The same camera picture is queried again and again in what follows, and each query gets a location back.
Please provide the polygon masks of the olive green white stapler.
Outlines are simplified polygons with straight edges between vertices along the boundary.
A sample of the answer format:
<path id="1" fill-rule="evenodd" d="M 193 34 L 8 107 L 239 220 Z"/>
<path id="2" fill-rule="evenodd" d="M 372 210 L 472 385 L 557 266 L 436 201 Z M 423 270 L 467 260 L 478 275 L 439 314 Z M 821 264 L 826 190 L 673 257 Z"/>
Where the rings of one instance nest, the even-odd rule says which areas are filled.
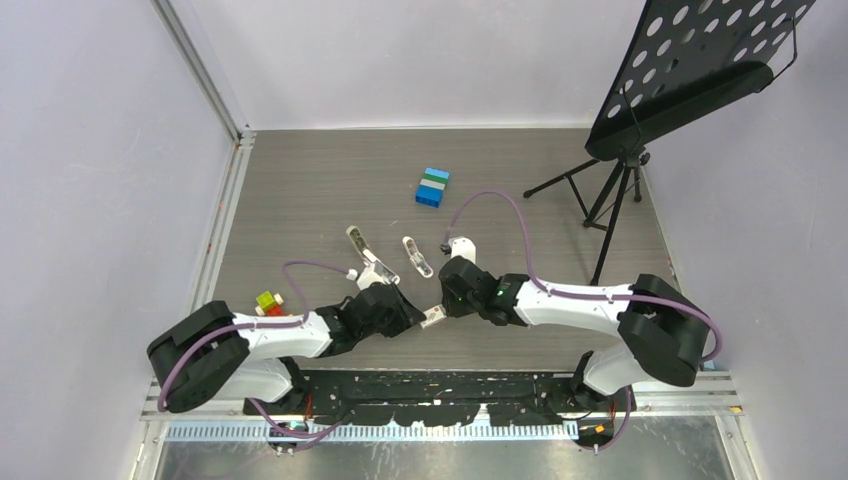
<path id="1" fill-rule="evenodd" d="M 361 257 L 364 266 L 368 263 L 378 263 L 384 269 L 386 285 L 398 285 L 400 283 L 400 277 L 373 253 L 357 226 L 349 226 L 346 229 L 346 234 Z"/>

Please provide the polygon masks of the white staples box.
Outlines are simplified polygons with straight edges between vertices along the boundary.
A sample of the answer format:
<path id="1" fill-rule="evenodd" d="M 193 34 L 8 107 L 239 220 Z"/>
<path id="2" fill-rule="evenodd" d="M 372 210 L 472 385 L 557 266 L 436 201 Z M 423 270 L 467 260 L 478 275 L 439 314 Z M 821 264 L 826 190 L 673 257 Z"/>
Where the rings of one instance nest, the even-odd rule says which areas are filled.
<path id="1" fill-rule="evenodd" d="M 427 309 L 425 312 L 425 320 L 420 323 L 422 329 L 426 329 L 447 317 L 444 309 L 440 305 L 436 305 Z"/>

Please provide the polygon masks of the small white stapler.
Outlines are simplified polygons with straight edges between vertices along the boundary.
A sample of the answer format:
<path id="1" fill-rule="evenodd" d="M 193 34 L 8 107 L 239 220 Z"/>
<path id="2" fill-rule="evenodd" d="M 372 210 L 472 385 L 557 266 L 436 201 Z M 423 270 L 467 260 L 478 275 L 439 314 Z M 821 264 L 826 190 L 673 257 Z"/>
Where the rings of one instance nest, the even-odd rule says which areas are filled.
<path id="1" fill-rule="evenodd" d="M 410 236 L 404 236 L 402 245 L 407 253 L 408 259 L 415 270 L 425 279 L 433 276 L 434 270 L 418 248 L 416 241 Z"/>

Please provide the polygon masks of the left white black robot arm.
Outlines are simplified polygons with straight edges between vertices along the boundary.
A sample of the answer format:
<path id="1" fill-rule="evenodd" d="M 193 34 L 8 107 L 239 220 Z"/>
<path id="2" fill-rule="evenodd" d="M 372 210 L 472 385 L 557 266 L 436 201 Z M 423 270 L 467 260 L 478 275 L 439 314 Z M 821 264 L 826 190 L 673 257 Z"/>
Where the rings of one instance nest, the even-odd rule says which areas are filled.
<path id="1" fill-rule="evenodd" d="M 297 316 L 234 313 L 224 301 L 210 301 L 147 347 L 160 385 L 157 409 L 178 414 L 215 399 L 245 398 L 296 413 L 307 398 L 297 359 L 342 355 L 371 336 L 393 338 L 426 318 L 396 285 L 382 283 Z"/>

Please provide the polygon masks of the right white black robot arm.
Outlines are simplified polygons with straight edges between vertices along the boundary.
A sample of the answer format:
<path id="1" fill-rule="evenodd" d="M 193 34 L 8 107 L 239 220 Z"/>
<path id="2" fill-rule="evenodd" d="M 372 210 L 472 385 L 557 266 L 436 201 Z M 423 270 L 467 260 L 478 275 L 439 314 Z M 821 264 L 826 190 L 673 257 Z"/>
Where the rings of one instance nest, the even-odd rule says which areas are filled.
<path id="1" fill-rule="evenodd" d="M 564 326 L 617 338 L 585 353 L 570 380 L 572 400 L 589 411 L 642 381 L 692 386 L 710 332 L 701 310 L 651 274 L 632 284 L 575 286 L 526 274 L 494 277 L 458 256 L 438 278 L 449 317 L 477 314 L 497 326 Z"/>

